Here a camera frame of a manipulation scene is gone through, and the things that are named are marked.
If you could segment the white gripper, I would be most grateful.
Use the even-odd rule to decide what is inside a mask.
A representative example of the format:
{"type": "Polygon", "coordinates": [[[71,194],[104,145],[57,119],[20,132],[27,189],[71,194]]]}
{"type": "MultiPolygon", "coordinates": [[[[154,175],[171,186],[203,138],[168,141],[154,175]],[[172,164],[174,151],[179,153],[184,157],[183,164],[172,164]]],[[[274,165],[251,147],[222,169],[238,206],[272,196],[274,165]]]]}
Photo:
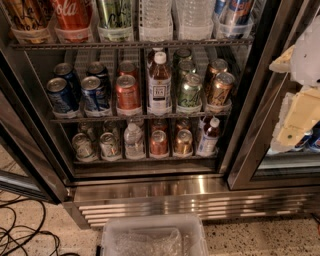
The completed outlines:
{"type": "Polygon", "coordinates": [[[316,88],[320,86],[320,16],[269,69],[276,73],[291,71],[293,80],[303,85],[298,93],[285,95],[270,142],[272,151],[287,152],[320,121],[320,89],[316,88]]]}

